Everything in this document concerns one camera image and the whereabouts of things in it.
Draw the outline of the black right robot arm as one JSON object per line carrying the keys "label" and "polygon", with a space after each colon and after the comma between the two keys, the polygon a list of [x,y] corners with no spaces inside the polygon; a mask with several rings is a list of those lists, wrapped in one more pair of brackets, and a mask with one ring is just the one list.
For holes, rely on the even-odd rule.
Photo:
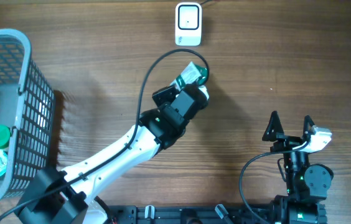
{"label": "black right robot arm", "polygon": [[284,133],[277,111],[271,113],[263,141],[273,143],[271,152],[283,154],[283,166],[278,166],[286,183],[287,195],[277,195],[264,215],[268,223],[328,223],[325,205],[334,178],[333,171],[323,164],[311,164],[309,156],[323,150],[332,140],[327,128],[316,126],[305,116],[303,134],[288,136]]}

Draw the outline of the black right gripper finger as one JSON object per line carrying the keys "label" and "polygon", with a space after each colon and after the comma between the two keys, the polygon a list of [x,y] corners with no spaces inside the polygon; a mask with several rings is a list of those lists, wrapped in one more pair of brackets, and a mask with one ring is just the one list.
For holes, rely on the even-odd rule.
{"label": "black right gripper finger", "polygon": [[285,139],[284,130],[277,111],[271,113],[262,141],[275,142]]}
{"label": "black right gripper finger", "polygon": [[304,126],[303,126],[303,135],[302,139],[303,140],[310,140],[312,131],[311,128],[315,125],[313,122],[312,118],[309,115],[306,115],[304,117]]}

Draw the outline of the green 3M gloves packet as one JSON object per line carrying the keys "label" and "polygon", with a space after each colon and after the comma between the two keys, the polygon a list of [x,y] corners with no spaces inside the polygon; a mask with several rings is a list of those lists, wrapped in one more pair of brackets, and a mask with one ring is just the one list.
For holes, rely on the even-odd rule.
{"label": "green 3M gloves packet", "polygon": [[193,62],[190,62],[188,66],[178,75],[172,82],[177,90],[181,91],[188,84],[196,83],[198,86],[204,85],[208,80],[207,68],[201,67]]}

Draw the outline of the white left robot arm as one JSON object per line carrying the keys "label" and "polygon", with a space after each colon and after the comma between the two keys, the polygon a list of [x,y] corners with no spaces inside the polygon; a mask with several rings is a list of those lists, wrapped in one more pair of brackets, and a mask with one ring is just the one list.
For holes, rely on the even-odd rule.
{"label": "white left robot arm", "polygon": [[14,211],[22,223],[104,223],[95,198],[134,166],[174,145],[189,121],[208,104],[207,87],[167,86],[153,93],[157,107],[138,115],[121,138],[94,156],[57,170],[38,171]]}

